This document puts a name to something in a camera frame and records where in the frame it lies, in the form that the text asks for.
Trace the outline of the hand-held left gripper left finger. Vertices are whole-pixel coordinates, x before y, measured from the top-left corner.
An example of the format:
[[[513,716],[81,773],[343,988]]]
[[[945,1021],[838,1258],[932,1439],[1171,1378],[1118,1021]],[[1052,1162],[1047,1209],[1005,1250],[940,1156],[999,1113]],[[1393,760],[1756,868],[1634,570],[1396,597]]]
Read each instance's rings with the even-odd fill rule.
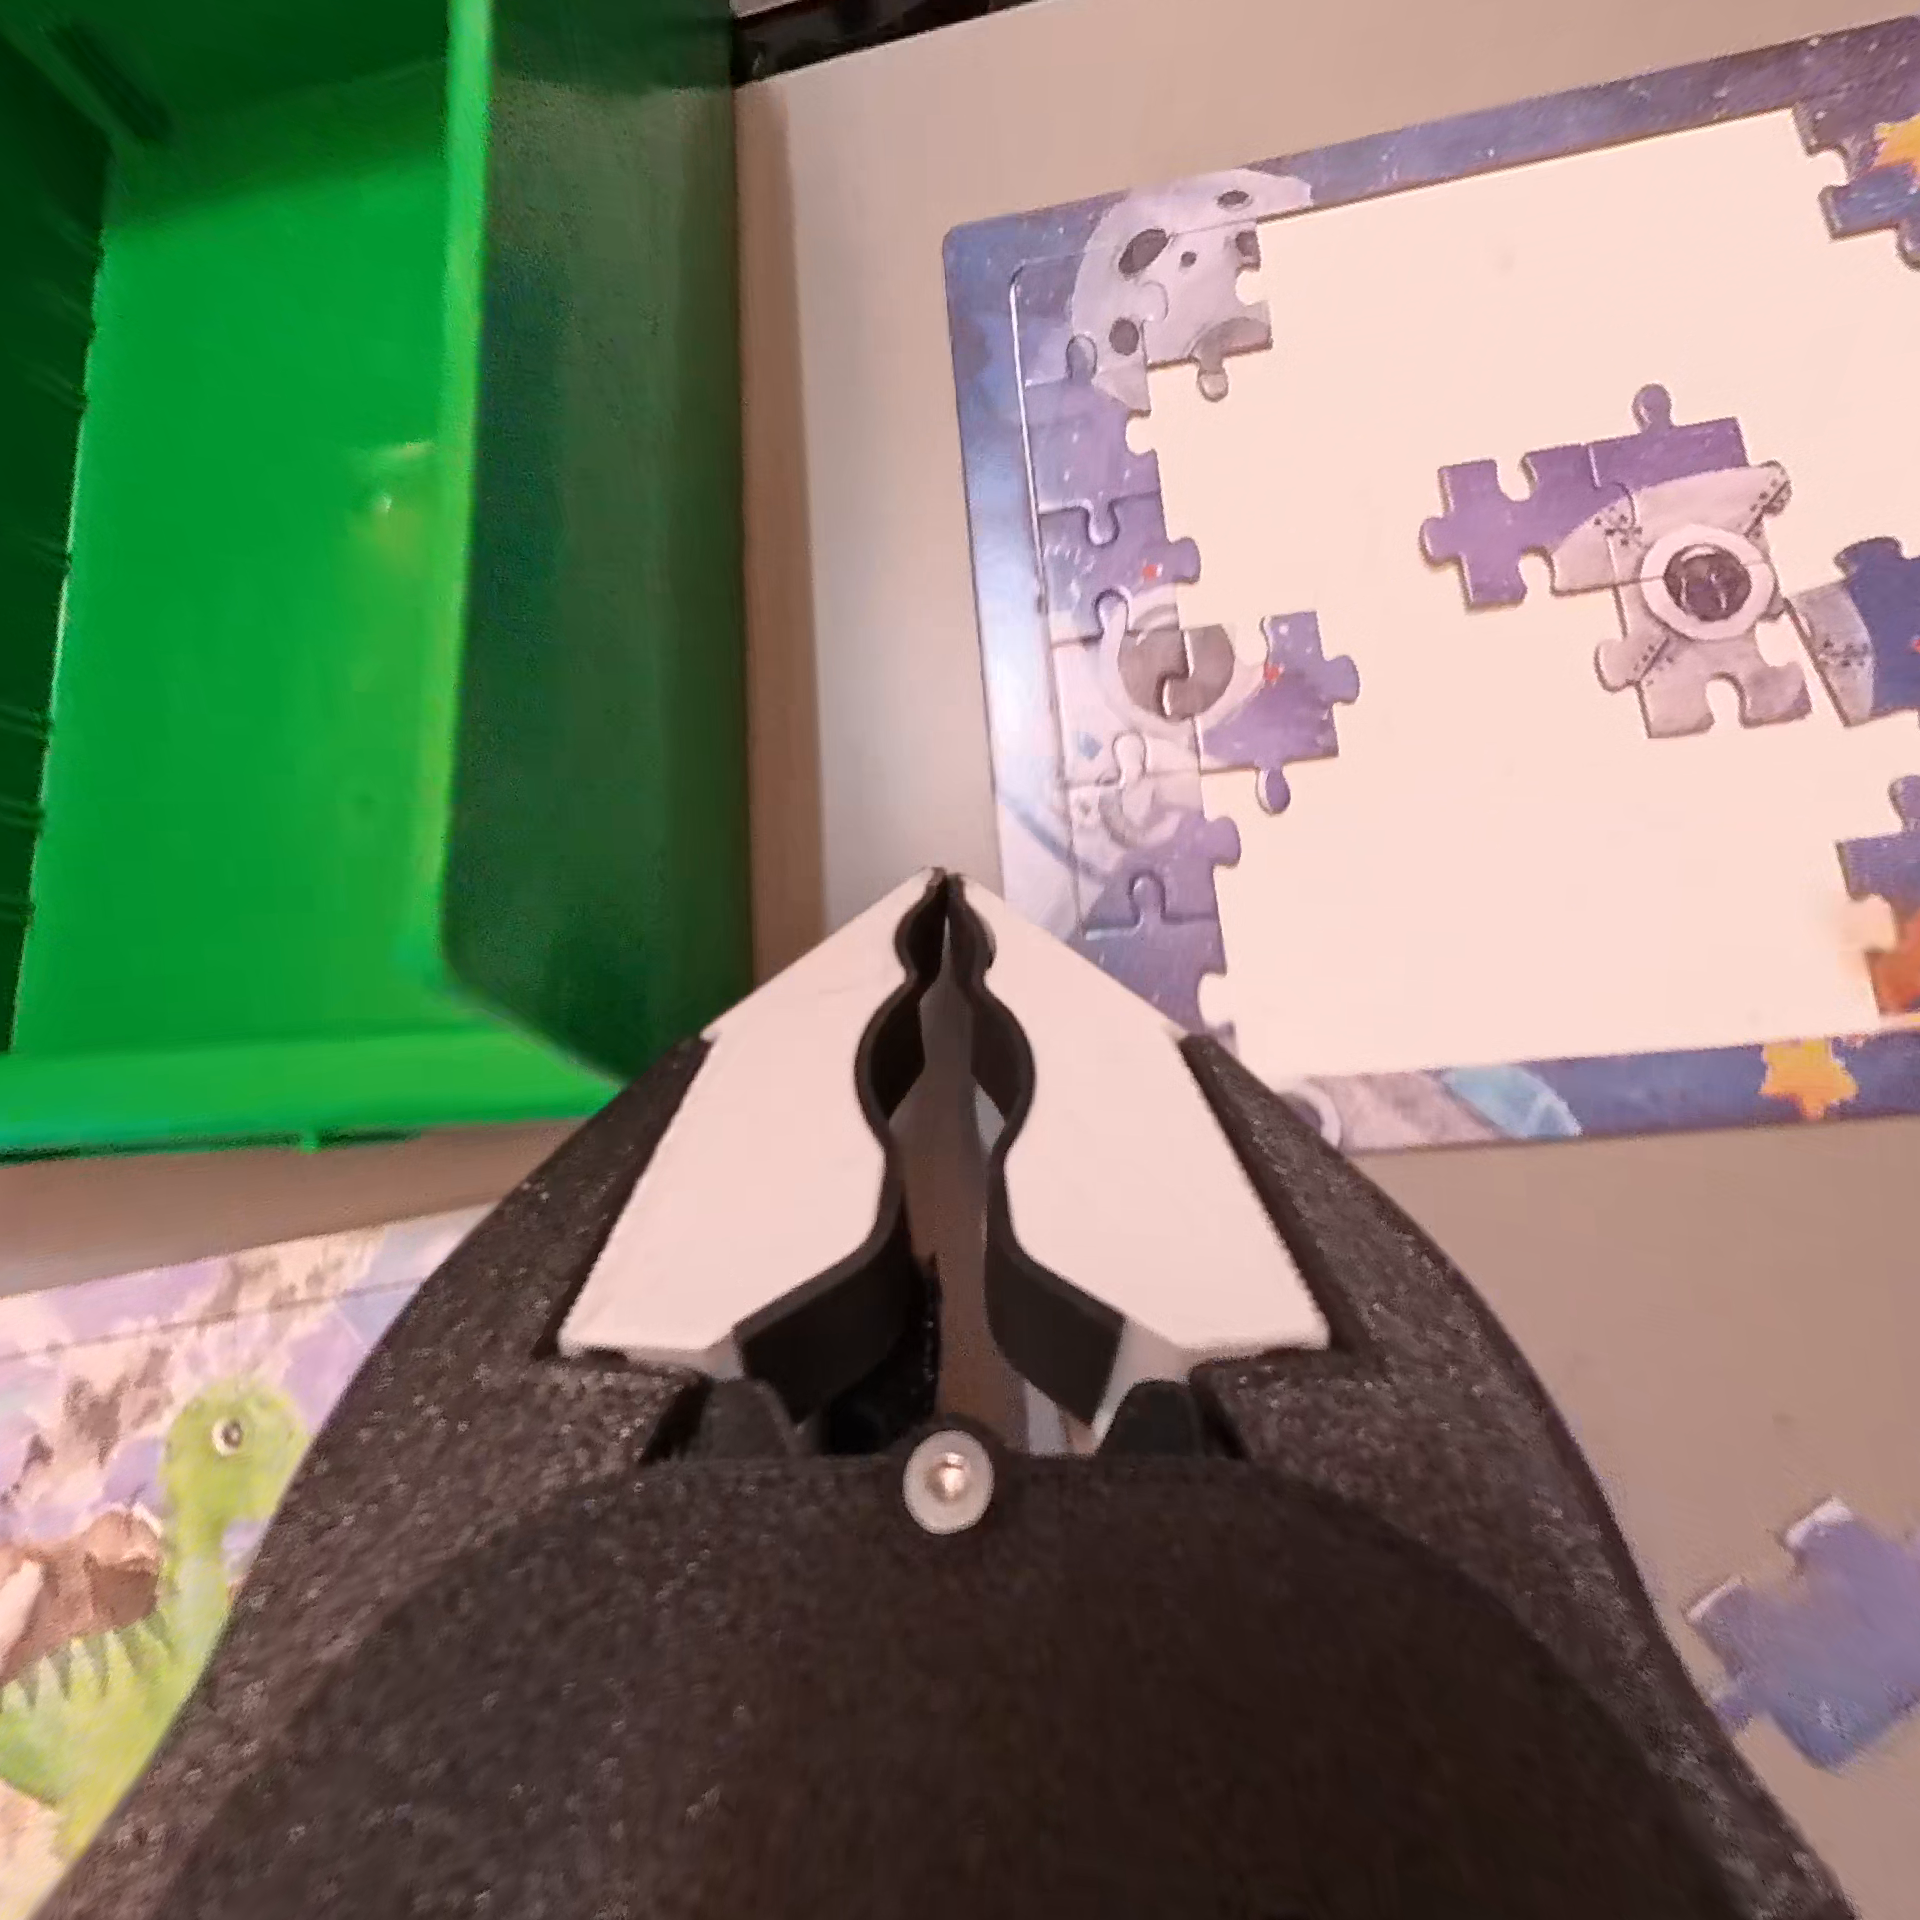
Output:
[[[881,1370],[921,1298],[894,1116],[945,936],[914,873],[707,1026],[563,1356],[757,1380],[795,1424]]]

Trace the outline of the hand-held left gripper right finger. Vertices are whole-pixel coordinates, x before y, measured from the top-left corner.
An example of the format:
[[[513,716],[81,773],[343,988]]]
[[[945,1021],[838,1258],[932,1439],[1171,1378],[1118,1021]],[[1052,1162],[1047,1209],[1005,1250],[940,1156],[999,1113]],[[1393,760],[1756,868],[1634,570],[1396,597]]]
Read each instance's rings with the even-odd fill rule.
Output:
[[[950,876],[972,1075],[996,1117],[990,1333],[1067,1424],[1142,1383],[1329,1353],[1332,1329],[1185,1053],[1185,1032],[1079,951]]]

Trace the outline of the space puzzle board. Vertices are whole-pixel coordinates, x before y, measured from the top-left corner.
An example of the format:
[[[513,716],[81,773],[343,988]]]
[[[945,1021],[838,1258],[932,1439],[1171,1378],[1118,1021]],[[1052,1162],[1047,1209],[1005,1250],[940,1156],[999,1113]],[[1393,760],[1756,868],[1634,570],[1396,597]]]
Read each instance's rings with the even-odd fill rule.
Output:
[[[945,241],[1004,891],[1349,1149],[1915,1113],[1837,844],[1915,712],[1651,738],[1610,593],[1468,608],[1444,465],[1735,417],[1790,591],[1915,555],[1915,13]],[[1203,773],[1262,620],[1338,756]]]

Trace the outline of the purple helmet-part puzzle piece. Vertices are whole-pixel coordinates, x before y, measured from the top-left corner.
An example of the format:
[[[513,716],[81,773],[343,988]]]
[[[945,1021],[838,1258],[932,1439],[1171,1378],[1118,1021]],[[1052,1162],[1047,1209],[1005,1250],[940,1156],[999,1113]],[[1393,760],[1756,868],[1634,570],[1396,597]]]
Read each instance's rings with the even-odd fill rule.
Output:
[[[1338,756],[1338,712],[1361,697],[1350,656],[1329,656],[1318,616],[1294,610],[1262,620],[1257,661],[1235,661],[1227,691],[1197,717],[1203,773],[1247,773],[1265,813],[1291,803],[1294,761]]]

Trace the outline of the joined satellite puzzle pieces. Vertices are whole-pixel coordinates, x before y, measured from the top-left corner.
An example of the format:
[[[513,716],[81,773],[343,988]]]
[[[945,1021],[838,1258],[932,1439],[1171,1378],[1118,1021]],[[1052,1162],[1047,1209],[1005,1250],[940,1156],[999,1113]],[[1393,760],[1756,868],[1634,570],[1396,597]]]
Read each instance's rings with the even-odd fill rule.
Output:
[[[1793,500],[1783,465],[1754,463],[1735,417],[1681,423],[1667,386],[1631,397],[1621,436],[1532,448],[1526,491],[1497,463],[1444,465],[1443,508],[1422,527],[1468,608],[1513,608],[1524,561],[1559,594],[1610,593],[1617,631],[1595,645],[1597,683],[1631,691],[1651,738],[1711,730],[1711,689],[1739,722],[1813,712],[1807,679],[1858,730],[1918,706],[1918,562],[1895,536],[1847,545],[1836,577],[1790,591],[1769,527]]]

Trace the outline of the grey desk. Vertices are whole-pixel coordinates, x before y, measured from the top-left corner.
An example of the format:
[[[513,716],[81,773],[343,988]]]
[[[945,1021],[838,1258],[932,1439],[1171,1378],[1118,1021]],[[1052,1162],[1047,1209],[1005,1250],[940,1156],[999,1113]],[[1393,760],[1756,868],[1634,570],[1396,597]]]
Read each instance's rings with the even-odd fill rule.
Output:
[[[1079,7],[755,83],[747,202],[751,888],[764,970],[911,856],[994,852],[940,243],[969,218],[1470,104],[1436,19],[1253,48],[1179,104],[1151,17],[1113,13],[1045,104]],[[1147,83],[1124,128],[1108,90]],[[1915,1121],[1395,1156],[1375,1178],[1563,1394],[1663,1608],[1774,1559],[1822,1498],[1915,1522]]]

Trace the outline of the green plastic bin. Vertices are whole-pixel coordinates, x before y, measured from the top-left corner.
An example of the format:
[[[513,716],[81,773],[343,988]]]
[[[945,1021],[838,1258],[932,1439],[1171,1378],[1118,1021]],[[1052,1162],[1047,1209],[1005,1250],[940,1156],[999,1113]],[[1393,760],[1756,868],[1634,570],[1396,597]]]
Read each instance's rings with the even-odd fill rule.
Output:
[[[4,1162],[747,985],[726,4],[4,4]]]

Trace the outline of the purple star-marked puzzle piece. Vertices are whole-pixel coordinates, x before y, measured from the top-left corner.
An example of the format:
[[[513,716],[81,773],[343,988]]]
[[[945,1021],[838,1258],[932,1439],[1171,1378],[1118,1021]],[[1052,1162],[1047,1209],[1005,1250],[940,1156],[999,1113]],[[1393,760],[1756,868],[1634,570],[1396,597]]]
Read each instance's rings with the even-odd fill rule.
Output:
[[[1686,1610],[1718,1664],[1718,1722],[1771,1723],[1820,1769],[1845,1769],[1918,1707],[1918,1536],[1827,1500],[1780,1532],[1787,1570],[1721,1583]]]

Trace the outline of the comet print puzzle piece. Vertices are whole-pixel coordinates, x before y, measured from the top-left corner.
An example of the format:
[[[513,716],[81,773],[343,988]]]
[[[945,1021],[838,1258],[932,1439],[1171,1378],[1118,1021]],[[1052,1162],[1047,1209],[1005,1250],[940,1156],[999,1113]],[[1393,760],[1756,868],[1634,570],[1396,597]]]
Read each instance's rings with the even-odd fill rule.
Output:
[[[1918,1013],[1918,776],[1893,780],[1887,803],[1898,833],[1839,842],[1837,861],[1849,898],[1882,901],[1891,912],[1891,940],[1865,948],[1862,968],[1876,1008],[1907,1018]]]

